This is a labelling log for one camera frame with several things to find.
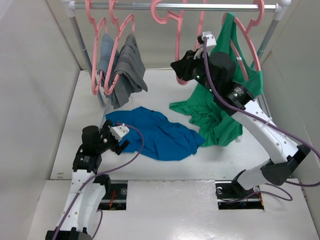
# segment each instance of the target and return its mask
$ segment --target blue shirt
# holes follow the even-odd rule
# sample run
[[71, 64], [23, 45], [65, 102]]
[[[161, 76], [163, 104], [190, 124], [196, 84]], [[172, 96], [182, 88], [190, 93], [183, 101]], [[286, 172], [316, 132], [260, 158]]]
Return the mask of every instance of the blue shirt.
[[[196, 131], [180, 123], [169, 122], [161, 112], [142, 106], [131, 111], [114, 111], [105, 117], [113, 123], [120, 122], [139, 129], [144, 137], [141, 154], [153, 159], [179, 161], [196, 154], [198, 147], [205, 142]], [[122, 141], [126, 139], [130, 144], [124, 153], [134, 153], [141, 149], [142, 139], [136, 130], [130, 129]]]

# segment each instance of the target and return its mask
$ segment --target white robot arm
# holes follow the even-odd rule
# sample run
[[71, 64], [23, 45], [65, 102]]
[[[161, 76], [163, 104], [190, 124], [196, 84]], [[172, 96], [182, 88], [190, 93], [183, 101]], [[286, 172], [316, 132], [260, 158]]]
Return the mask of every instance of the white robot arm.
[[[212, 94], [213, 85], [219, 95], [219, 97], [215, 96], [213, 101], [248, 129], [269, 154], [270, 159], [252, 169], [243, 170], [232, 180], [230, 186], [223, 189], [233, 192], [234, 194], [231, 195], [234, 198], [241, 199], [246, 197], [248, 190], [255, 186], [265, 183], [282, 185], [309, 154], [310, 149], [303, 144], [298, 145], [284, 134], [268, 126], [268, 124], [274, 126], [275, 124], [262, 111], [245, 86], [234, 82], [237, 66], [232, 58], [224, 52], [214, 52], [208, 57], [206, 48], [212, 46], [211, 36], [210, 32], [204, 32], [201, 37], [198, 37], [199, 44], [205, 46], [203, 54], [206, 56], [199, 57], [199, 52], [202, 52], [201, 48], [197, 51], [189, 50], [181, 60], [171, 63], [170, 66], [180, 79], [184, 81], [194, 79]], [[223, 104], [219, 98], [233, 109]], [[257, 116], [268, 124], [236, 109]]]
[[91, 223], [101, 200], [111, 191], [111, 180], [107, 174], [95, 178], [93, 176], [98, 172], [102, 153], [111, 150], [119, 155], [128, 146], [128, 140], [119, 145], [128, 133], [129, 129], [126, 126], [112, 126], [109, 120], [101, 129], [97, 126], [87, 126], [82, 130], [82, 145], [73, 161], [70, 191], [57, 224], [58, 226], [62, 222], [62, 225], [56, 236], [55, 230], [47, 231], [45, 240], [92, 240]]

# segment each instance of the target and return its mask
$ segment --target white platform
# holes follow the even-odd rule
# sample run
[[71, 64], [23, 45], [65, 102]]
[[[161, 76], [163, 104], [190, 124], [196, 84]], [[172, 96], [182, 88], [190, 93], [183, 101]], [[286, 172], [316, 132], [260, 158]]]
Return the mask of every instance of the white platform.
[[[44, 240], [55, 228], [70, 184], [46, 181], [28, 240]], [[263, 194], [265, 210], [218, 210], [214, 181], [129, 181], [127, 210], [103, 211], [94, 240], [318, 240], [301, 189], [283, 187], [292, 202]]]
[[[190, 129], [199, 127], [189, 123], [185, 116], [169, 109], [169, 104], [187, 100], [196, 87], [196, 81], [179, 85], [173, 70], [147, 70], [144, 80], [148, 92], [132, 94], [130, 102], [119, 110], [132, 110], [143, 106], [163, 113], [171, 122], [179, 122]], [[96, 96], [91, 93], [90, 77], [80, 73], [78, 84], [65, 123], [59, 149], [53, 166], [51, 179], [71, 179], [72, 163], [81, 144], [82, 129], [88, 125], [100, 126], [105, 109], [101, 108]], [[232, 142], [227, 147], [200, 147], [196, 155], [181, 161], [157, 161], [139, 156], [134, 162], [110, 173], [112, 180], [197, 180], [233, 179], [243, 169], [250, 169], [269, 156], [262, 146], [246, 130], [241, 142]], [[129, 161], [133, 154], [117, 156], [111, 151], [102, 155], [99, 171], [105, 171]]]

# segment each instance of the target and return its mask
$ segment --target green shirt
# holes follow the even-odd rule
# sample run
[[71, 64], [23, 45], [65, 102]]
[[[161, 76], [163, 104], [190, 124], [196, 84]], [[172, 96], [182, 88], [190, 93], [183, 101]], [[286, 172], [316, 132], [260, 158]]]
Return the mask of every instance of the green shirt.
[[[224, 52], [229, 54], [232, 60], [236, 62], [233, 80], [243, 84], [254, 97], [257, 97], [263, 93], [262, 71], [256, 72], [247, 65], [238, 44], [236, 32], [237, 25], [234, 22], [234, 18], [235, 15], [229, 12], [227, 13], [221, 32], [216, 41], [216, 46], [211, 53]], [[246, 68], [249, 77], [249, 80], [246, 82], [240, 66], [237, 63], [236, 55], [230, 46], [230, 40], [233, 41]], [[225, 111], [221, 110], [221, 108], [214, 103], [213, 95], [200, 84], [196, 86], [188, 100], [173, 102], [170, 104], [169, 108], [175, 112], [191, 116], [190, 123], [200, 127], [199, 134], [205, 139], [202, 147], [212, 145], [227, 146], [243, 133], [242, 125], [235, 121]]]

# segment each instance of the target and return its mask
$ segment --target garment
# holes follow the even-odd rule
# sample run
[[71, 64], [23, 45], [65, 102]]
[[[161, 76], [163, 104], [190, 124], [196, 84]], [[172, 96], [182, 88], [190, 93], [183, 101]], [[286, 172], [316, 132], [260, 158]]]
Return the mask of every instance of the garment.
[[126, 104], [131, 93], [138, 93], [142, 90], [148, 91], [143, 79], [145, 71], [136, 38], [130, 33], [120, 50], [119, 59], [112, 75], [114, 80], [116, 74], [119, 74], [119, 79], [111, 94], [113, 109], [120, 108]]
[[[99, 60], [99, 67], [98, 67], [99, 71], [103, 71], [103, 77], [101, 81], [102, 87], [105, 85], [106, 74], [108, 71], [108, 66], [109, 66], [111, 53], [112, 53], [112, 49], [114, 48], [114, 45], [115, 45], [115, 42], [113, 41], [113, 39], [110, 37], [108, 33], [105, 33], [102, 37], [102, 43], [100, 48], [100, 60]], [[111, 76], [116, 68], [118, 59], [119, 59], [119, 52], [117, 50], [115, 52], [114, 61], [112, 64]]]
[[[247, 65], [237, 41], [237, 25], [234, 23], [234, 18], [235, 15], [227, 13], [216, 41], [216, 47], [211, 53], [224, 52], [229, 54], [232, 60], [236, 62], [233, 80], [243, 84], [254, 97], [257, 97], [263, 93], [262, 72], [256, 72]], [[248, 73], [249, 80], [246, 82], [237, 63], [236, 55], [230, 46], [230, 40], [236, 46]], [[242, 125], [219, 108], [213, 102], [212, 94], [200, 84], [197, 85], [188, 100], [171, 103], [169, 108], [184, 115], [191, 115], [190, 123], [200, 127], [199, 134], [205, 139], [202, 147], [212, 145], [227, 146], [243, 133]]]
[[[198, 147], [205, 140], [194, 130], [180, 123], [169, 122], [158, 111], [138, 107], [131, 111], [114, 111], [105, 116], [113, 123], [120, 122], [138, 128], [144, 137], [144, 147], [141, 154], [162, 161], [178, 161], [196, 154]], [[142, 139], [137, 131], [130, 132], [122, 139], [130, 141], [125, 153], [139, 151]]]

